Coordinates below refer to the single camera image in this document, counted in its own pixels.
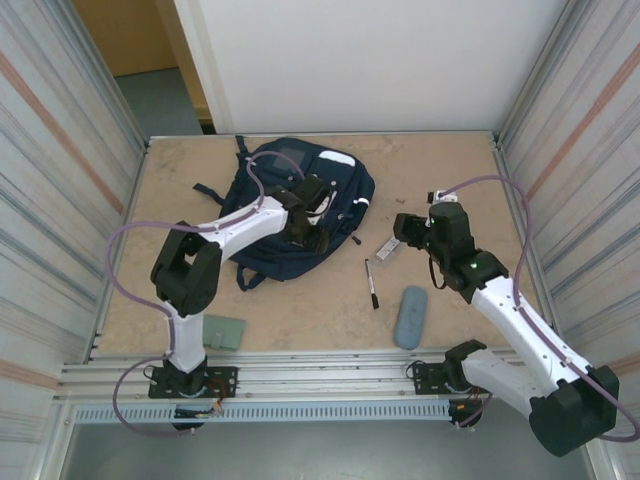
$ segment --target wooden tabletop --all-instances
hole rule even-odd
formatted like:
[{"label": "wooden tabletop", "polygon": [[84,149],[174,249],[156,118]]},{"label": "wooden tabletop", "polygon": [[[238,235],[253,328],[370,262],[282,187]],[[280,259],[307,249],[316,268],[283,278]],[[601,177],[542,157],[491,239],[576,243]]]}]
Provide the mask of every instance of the wooden tabletop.
[{"label": "wooden tabletop", "polygon": [[[247,138],[250,150],[269,141]],[[397,213],[426,215],[427,192],[445,189],[471,177],[496,173],[485,133],[314,136],[307,140],[346,151],[360,159],[376,181],[376,192],[360,228],[362,245],[346,241],[328,260],[296,280],[267,280],[242,292],[236,264],[221,269],[218,293],[207,312],[246,320],[241,350],[321,350],[393,347],[393,330],[404,289],[427,290],[429,304],[422,346],[451,347],[476,338],[490,346],[506,342],[488,320],[450,290],[435,290],[427,254],[402,248],[374,267],[380,308],[373,310],[364,259],[392,234]],[[190,224],[210,222],[220,208],[192,190],[201,182],[224,195],[235,174],[233,138],[204,136],[152,142],[133,220]],[[515,227],[502,186],[484,182],[459,192],[479,248],[493,252],[513,272],[520,254]],[[118,278],[137,295],[155,300],[149,272],[166,231],[129,233]],[[532,304],[528,272],[522,290]],[[111,299],[101,352],[160,352],[167,345],[166,322],[159,312],[133,303],[118,292]]]}]

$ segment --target white wall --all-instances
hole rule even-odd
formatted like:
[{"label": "white wall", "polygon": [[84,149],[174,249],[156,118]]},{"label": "white wall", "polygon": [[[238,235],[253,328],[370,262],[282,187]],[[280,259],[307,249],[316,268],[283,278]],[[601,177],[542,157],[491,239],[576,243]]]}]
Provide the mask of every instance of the white wall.
[{"label": "white wall", "polygon": [[501,125],[565,0],[176,0],[219,133]]}]

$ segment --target backpack handle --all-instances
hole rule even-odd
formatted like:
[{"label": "backpack handle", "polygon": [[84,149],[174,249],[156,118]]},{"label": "backpack handle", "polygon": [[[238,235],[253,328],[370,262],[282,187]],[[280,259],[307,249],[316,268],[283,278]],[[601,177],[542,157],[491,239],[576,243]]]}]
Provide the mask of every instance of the backpack handle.
[{"label": "backpack handle", "polygon": [[246,292],[247,290],[253,290],[262,282],[264,282],[265,279],[267,278],[265,275],[261,273],[256,273],[253,277],[251,277],[251,280],[249,280],[249,282],[245,283],[244,282],[245,268],[246,267],[243,267],[242,265],[238,264],[238,270],[236,271],[236,282],[238,282],[238,286],[240,287],[240,290],[242,290],[243,292]]}]

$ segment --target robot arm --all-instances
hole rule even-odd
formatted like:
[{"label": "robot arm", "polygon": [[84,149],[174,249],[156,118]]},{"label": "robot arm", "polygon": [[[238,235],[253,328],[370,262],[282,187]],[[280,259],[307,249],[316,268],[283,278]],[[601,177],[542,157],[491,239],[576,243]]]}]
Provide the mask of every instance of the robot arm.
[{"label": "robot arm", "polygon": [[478,386],[498,395],[528,418],[551,453],[565,455],[615,426],[616,409],[586,384],[524,321],[524,309],[542,333],[569,360],[615,398],[619,382],[606,366],[594,368],[573,351],[520,295],[514,302],[513,280],[490,252],[475,247],[469,219],[455,195],[430,194],[435,203],[428,217],[399,214],[394,234],[409,246],[424,249],[438,265],[445,285],[484,314],[520,355],[524,366],[512,366],[477,341],[447,352],[444,371],[456,390]]},{"label": "robot arm", "polygon": [[222,263],[261,238],[281,232],[307,250],[325,252],[328,232],[310,218],[317,220],[331,199],[329,187],[310,175],[291,191],[276,187],[259,208],[251,204],[198,225],[200,233],[169,233],[151,272],[158,297],[173,314],[175,345],[164,362],[163,377],[169,390],[190,397],[204,388],[204,311],[216,295]]}]

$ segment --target metal wall panel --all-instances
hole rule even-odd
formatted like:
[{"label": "metal wall panel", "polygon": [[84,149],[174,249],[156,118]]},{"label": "metal wall panel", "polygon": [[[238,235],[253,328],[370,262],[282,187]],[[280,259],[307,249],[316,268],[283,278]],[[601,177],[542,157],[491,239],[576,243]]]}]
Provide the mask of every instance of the metal wall panel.
[{"label": "metal wall panel", "polygon": [[1,2],[0,45],[0,477],[13,479],[93,333],[105,241],[145,147],[68,2]]},{"label": "metal wall panel", "polygon": [[[567,341],[621,377],[640,414],[640,3],[588,2],[501,133]],[[620,418],[618,430],[629,431]],[[622,446],[630,478],[638,444]]]}]

